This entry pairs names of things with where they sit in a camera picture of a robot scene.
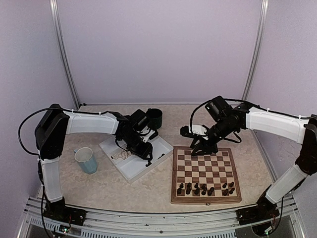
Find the wooden chess board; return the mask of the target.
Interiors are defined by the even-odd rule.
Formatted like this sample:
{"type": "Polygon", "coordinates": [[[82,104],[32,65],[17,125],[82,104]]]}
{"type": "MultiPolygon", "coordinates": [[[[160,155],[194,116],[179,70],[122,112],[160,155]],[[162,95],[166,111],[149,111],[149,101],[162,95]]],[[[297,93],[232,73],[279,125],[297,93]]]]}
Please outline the wooden chess board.
{"type": "Polygon", "coordinates": [[[234,204],[242,201],[237,171],[230,148],[219,148],[210,155],[191,156],[192,149],[185,146],[175,146],[173,149],[171,203],[173,204],[234,204]],[[191,193],[186,194],[187,184],[191,183],[191,193]],[[232,189],[229,184],[234,182],[233,194],[223,196],[224,190],[232,189]],[[182,193],[177,195],[177,189],[184,183],[182,193]],[[194,185],[198,183],[200,194],[195,195],[194,185]],[[202,195],[201,185],[205,183],[207,192],[202,195]],[[208,190],[214,187],[214,192],[208,196],[208,190]]]}

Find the dark chess piece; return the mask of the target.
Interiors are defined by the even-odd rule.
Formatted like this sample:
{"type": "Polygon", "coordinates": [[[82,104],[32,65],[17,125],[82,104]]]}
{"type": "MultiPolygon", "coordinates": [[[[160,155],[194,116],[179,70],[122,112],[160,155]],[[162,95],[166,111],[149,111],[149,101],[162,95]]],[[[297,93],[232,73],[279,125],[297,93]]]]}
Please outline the dark chess piece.
{"type": "Polygon", "coordinates": [[[211,188],[208,190],[208,196],[211,196],[213,192],[214,192],[214,187],[211,187],[211,188]]]}

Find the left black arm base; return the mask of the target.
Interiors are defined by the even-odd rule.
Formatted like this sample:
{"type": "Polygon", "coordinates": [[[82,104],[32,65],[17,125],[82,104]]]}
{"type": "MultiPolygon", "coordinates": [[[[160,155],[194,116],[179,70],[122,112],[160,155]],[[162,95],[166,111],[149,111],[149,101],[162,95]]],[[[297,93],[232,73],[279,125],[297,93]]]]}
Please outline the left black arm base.
{"type": "Polygon", "coordinates": [[[44,217],[71,225],[83,226],[86,218],[86,211],[66,206],[63,197],[62,200],[57,202],[46,202],[44,217]]]}

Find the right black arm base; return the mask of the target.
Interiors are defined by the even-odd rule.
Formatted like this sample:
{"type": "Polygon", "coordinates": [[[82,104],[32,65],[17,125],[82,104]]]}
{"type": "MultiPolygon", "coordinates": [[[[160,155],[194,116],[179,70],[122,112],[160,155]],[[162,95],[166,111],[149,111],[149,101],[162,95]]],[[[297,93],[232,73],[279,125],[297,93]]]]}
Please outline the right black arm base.
{"type": "Polygon", "coordinates": [[[236,215],[239,225],[246,225],[278,217],[280,212],[276,203],[271,203],[263,193],[255,206],[238,209],[236,215]]]}

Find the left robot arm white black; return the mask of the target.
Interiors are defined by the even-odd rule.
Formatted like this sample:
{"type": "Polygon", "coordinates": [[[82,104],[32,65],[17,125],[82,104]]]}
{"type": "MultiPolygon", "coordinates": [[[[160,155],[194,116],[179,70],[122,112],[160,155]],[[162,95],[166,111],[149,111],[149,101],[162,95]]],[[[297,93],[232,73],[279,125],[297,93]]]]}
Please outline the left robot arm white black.
{"type": "Polygon", "coordinates": [[[149,126],[146,113],[137,110],[123,116],[119,112],[79,112],[67,110],[59,104],[52,104],[35,129],[36,147],[43,177],[43,187],[50,203],[49,211],[58,220],[69,216],[69,209],[60,201],[63,195],[60,186],[59,158],[62,155],[65,137],[70,134],[99,133],[114,135],[116,141],[123,141],[133,155],[151,164],[153,146],[150,140],[158,135],[149,126]]]}

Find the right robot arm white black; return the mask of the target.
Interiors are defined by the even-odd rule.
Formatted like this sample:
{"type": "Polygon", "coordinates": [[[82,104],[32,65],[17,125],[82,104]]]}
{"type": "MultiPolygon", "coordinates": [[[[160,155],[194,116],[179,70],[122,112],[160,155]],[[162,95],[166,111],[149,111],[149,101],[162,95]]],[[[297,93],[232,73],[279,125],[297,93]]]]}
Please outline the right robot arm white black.
{"type": "Polygon", "coordinates": [[[211,127],[189,121],[189,134],[194,138],[195,154],[217,151],[217,144],[230,134],[252,131],[279,178],[266,190],[253,209],[258,220],[272,213],[276,204],[303,181],[317,172],[317,117],[295,116],[264,109],[254,103],[217,96],[202,104],[215,124],[211,127]]]}

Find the pile of white chess pieces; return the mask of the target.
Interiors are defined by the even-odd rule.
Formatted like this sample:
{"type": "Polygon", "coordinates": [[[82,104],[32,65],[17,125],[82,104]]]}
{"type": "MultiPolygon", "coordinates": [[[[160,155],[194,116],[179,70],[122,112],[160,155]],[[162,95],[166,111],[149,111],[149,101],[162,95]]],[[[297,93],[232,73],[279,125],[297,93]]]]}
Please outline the pile of white chess pieces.
{"type": "Polygon", "coordinates": [[[125,160],[128,157],[130,157],[132,154],[129,151],[120,151],[118,153],[115,153],[111,156],[114,160],[125,160]]]}

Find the white divided plastic tray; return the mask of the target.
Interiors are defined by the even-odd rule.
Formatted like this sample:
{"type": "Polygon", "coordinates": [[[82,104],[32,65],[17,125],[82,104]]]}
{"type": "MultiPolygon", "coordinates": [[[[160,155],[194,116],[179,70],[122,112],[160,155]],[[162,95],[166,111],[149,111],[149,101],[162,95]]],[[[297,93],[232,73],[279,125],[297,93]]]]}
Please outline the white divided plastic tray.
{"type": "Polygon", "coordinates": [[[153,159],[152,164],[149,167],[146,167],[146,160],[143,160],[133,154],[125,160],[112,159],[111,156],[113,154],[124,151],[116,145],[115,137],[113,136],[101,142],[99,146],[126,181],[128,183],[133,183],[172,155],[173,146],[166,142],[163,138],[158,136],[150,142],[153,146],[153,159]],[[162,154],[165,154],[165,156],[158,159],[158,157],[162,154]]]}

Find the dark green cup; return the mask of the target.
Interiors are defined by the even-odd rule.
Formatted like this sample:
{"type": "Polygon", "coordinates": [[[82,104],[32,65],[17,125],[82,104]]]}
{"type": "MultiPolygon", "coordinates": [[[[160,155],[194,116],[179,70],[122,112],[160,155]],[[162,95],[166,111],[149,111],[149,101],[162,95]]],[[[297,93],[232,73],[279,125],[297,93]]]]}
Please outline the dark green cup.
{"type": "Polygon", "coordinates": [[[150,108],[146,112],[149,119],[148,127],[152,130],[158,130],[162,126],[162,111],[157,108],[150,108]]]}

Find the light blue cup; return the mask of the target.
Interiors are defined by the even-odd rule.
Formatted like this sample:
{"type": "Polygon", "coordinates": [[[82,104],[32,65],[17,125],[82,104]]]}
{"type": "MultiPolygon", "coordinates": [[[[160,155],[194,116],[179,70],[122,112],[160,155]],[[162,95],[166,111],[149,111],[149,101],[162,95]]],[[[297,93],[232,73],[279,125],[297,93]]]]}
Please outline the light blue cup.
{"type": "Polygon", "coordinates": [[[91,175],[97,171],[97,161],[93,150],[89,147],[82,147],[74,150],[74,159],[83,172],[91,175]]]}

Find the right aluminium frame post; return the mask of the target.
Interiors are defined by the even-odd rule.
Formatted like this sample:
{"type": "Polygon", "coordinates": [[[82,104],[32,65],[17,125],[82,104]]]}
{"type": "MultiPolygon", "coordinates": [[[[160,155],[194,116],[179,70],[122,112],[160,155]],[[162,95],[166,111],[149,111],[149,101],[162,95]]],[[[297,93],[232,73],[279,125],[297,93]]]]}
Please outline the right aluminium frame post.
{"type": "Polygon", "coordinates": [[[251,91],[252,83],[254,81],[257,63],[260,57],[261,46],[262,46],[262,41],[264,37],[265,24],[266,24],[266,18],[268,13],[268,5],[269,5],[269,0],[261,1],[261,9],[260,9],[259,22],[258,22],[258,29],[256,34],[256,41],[255,41],[254,50],[253,50],[253,54],[251,58],[250,68],[248,71],[247,81],[246,81],[243,95],[242,95],[242,100],[248,99],[248,96],[251,91]]]}

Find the aluminium frame post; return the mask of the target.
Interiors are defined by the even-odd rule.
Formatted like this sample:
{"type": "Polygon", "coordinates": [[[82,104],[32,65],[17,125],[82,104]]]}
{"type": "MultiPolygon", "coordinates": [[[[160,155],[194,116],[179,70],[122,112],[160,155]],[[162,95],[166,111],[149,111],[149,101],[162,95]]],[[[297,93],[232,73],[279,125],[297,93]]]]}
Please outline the aluminium frame post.
{"type": "Polygon", "coordinates": [[[80,104],[79,96],[78,96],[76,86],[72,77],[69,60],[67,57],[66,47],[63,40],[61,21],[60,21],[60,16],[58,11],[58,2],[57,0],[50,0],[49,2],[50,2],[50,9],[51,9],[51,14],[53,19],[54,30],[57,37],[59,53],[61,56],[61,61],[62,61],[63,69],[65,72],[65,76],[66,76],[66,82],[70,90],[70,95],[71,95],[74,107],[76,109],[79,109],[81,104],[80,104]]]}
{"type": "Polygon", "coordinates": [[[268,13],[268,5],[269,5],[269,0],[261,1],[261,9],[260,9],[259,22],[258,22],[258,29],[256,34],[256,41],[255,41],[254,50],[253,50],[253,54],[251,58],[250,68],[248,71],[247,81],[246,81],[243,95],[242,95],[242,100],[248,99],[248,96],[251,91],[252,83],[254,81],[257,63],[260,57],[261,46],[262,46],[262,41],[264,37],[265,24],[266,24],[266,18],[268,13]]]}

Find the left aluminium frame post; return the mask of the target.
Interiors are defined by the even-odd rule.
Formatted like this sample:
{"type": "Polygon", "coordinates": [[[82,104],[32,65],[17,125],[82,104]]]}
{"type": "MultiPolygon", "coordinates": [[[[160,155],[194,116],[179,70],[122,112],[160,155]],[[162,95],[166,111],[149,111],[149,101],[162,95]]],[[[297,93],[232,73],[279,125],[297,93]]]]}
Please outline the left aluminium frame post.
{"type": "Polygon", "coordinates": [[[58,11],[58,2],[57,0],[50,0],[49,2],[50,2],[50,9],[51,9],[51,14],[53,19],[54,30],[57,37],[59,53],[61,56],[61,61],[62,61],[63,69],[65,72],[65,76],[66,76],[66,82],[70,90],[70,95],[71,95],[74,107],[76,109],[79,109],[81,104],[80,104],[79,96],[78,96],[76,86],[72,77],[69,60],[67,57],[66,47],[63,40],[61,21],[60,21],[60,16],[58,11]]]}

